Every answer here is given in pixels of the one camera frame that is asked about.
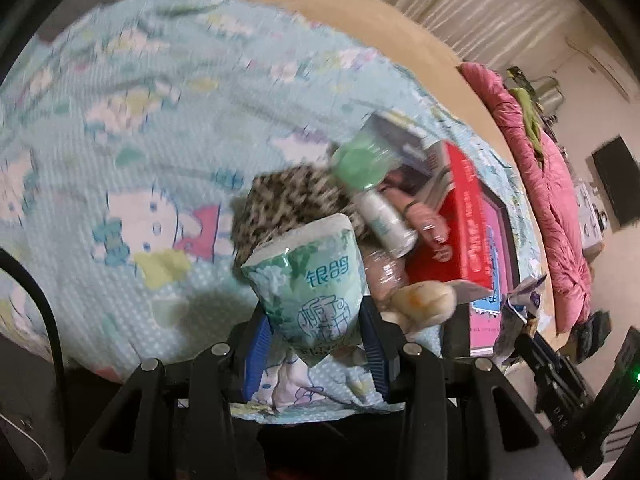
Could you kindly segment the green tissue pack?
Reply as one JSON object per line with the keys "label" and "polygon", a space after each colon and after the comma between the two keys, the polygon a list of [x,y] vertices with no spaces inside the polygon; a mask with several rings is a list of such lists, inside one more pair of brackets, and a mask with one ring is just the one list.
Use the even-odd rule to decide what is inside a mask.
{"label": "green tissue pack", "polygon": [[308,366],[356,332],[368,285],[346,214],[331,214],[263,244],[241,271],[271,326]]}

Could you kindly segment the dark clothes pile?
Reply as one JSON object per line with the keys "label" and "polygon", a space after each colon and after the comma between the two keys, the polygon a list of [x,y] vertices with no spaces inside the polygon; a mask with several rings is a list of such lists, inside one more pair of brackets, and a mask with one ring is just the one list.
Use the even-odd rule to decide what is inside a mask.
{"label": "dark clothes pile", "polygon": [[604,346],[611,332],[611,315],[603,310],[592,312],[585,323],[575,325],[570,336],[575,347],[575,362],[580,364],[594,356]]}

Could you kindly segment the pink book box tray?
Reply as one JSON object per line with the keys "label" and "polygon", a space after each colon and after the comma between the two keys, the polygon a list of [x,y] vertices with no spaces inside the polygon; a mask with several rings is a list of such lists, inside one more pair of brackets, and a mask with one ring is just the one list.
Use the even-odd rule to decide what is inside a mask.
{"label": "pink book box tray", "polygon": [[491,294],[469,305],[470,355],[490,356],[500,330],[500,302],[520,282],[518,256],[506,205],[482,182],[491,263]]}

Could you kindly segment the dark blue small box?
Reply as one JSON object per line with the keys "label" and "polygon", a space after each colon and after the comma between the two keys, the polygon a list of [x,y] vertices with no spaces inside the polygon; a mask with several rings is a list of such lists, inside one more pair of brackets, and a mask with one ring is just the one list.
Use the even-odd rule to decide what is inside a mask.
{"label": "dark blue small box", "polygon": [[432,177],[421,139],[409,129],[382,114],[373,113],[362,131],[372,136],[390,168],[383,182],[409,195],[418,194]]}

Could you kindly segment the black wall television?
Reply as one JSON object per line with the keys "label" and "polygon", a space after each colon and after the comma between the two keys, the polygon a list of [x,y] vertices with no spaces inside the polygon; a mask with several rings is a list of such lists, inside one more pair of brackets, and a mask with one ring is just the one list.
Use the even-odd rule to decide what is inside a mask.
{"label": "black wall television", "polygon": [[621,136],[616,136],[591,154],[618,225],[623,228],[639,220],[640,171]]}

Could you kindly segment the red tissue box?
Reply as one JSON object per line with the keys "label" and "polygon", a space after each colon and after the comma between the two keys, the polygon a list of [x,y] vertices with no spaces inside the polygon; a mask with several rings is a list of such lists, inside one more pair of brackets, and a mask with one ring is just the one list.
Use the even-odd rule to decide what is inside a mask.
{"label": "red tissue box", "polygon": [[411,284],[440,281],[455,291],[457,302],[469,304],[492,294],[488,226],[480,180],[471,159],[449,141],[426,149],[431,179],[416,199],[444,218],[449,229],[442,249],[427,244],[413,249],[405,270]]}

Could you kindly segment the white tissue roll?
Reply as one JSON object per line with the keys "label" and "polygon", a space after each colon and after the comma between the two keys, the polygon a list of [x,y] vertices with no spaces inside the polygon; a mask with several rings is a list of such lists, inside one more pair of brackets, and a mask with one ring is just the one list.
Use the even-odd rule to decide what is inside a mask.
{"label": "white tissue roll", "polygon": [[409,229],[400,213],[374,188],[352,196],[357,211],[383,248],[394,258],[413,250],[418,234]]}

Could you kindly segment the tan bed blanket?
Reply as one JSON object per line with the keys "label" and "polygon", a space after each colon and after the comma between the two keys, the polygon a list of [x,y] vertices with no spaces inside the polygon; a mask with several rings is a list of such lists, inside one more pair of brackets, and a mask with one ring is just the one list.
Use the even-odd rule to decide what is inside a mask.
{"label": "tan bed blanket", "polygon": [[506,139],[488,109],[458,70],[460,58],[425,28],[381,0],[248,0],[274,4],[328,25],[408,70],[454,118],[483,138],[500,158],[515,167]]}

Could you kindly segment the leopard print scrunchie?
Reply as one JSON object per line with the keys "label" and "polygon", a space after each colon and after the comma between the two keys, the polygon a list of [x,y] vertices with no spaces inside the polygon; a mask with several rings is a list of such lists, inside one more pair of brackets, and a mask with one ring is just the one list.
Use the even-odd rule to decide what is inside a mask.
{"label": "leopard print scrunchie", "polygon": [[254,177],[233,220],[235,264],[242,266],[261,244],[332,214],[347,216],[356,237],[370,233],[352,199],[326,168],[302,165]]}

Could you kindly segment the cluttered dresser with mirror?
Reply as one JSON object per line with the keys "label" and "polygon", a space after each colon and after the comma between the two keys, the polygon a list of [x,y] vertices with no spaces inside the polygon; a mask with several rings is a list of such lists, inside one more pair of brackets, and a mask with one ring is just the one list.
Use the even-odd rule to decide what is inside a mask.
{"label": "cluttered dresser with mirror", "polygon": [[555,77],[542,76],[529,80],[518,66],[513,65],[506,69],[506,79],[512,88],[527,91],[546,124],[554,125],[558,122],[558,110],[564,104],[565,96]]}

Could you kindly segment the Hello Kitty blue cloth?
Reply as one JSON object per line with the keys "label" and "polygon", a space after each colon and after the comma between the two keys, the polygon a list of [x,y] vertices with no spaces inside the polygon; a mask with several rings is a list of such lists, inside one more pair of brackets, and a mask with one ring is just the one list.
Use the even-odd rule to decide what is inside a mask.
{"label": "Hello Kitty blue cloth", "polygon": [[122,0],[1,88],[1,244],[66,360],[113,380],[192,358],[253,311],[232,222],[254,177],[324,166],[374,112],[457,144],[504,201],[521,276],[544,255],[515,167],[371,41],[247,0]]}

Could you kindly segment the cream plush bear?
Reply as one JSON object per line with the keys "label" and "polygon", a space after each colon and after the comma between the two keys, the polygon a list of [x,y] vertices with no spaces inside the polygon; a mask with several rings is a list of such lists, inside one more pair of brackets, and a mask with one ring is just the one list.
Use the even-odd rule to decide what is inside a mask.
{"label": "cream plush bear", "polygon": [[411,334],[446,322],[456,307],[456,292],[450,285],[424,281],[396,289],[381,316]]}

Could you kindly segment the white drawer cabinet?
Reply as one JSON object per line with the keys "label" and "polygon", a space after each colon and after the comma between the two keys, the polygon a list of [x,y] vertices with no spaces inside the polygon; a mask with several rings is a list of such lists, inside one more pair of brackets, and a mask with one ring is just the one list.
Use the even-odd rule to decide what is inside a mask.
{"label": "white drawer cabinet", "polygon": [[574,186],[578,206],[580,237],[582,238],[582,254],[592,263],[604,249],[603,226],[601,214],[593,200],[590,186],[579,182]]}

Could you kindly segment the pink quilted duvet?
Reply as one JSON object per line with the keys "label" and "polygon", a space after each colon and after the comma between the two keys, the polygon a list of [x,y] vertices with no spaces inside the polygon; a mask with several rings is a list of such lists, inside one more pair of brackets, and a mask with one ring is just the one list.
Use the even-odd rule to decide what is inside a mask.
{"label": "pink quilted duvet", "polygon": [[592,279],[582,254],[577,197],[567,164],[547,133],[541,131],[533,141],[521,103],[498,74],[471,62],[459,70],[494,118],[518,166],[544,242],[555,328],[568,333],[589,318]]}

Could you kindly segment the white air conditioner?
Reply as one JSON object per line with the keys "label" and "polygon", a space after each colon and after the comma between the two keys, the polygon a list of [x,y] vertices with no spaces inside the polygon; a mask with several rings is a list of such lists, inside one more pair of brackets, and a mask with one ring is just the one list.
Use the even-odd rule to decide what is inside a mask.
{"label": "white air conditioner", "polygon": [[588,49],[588,54],[628,102],[639,99],[638,82],[614,56],[597,44]]}

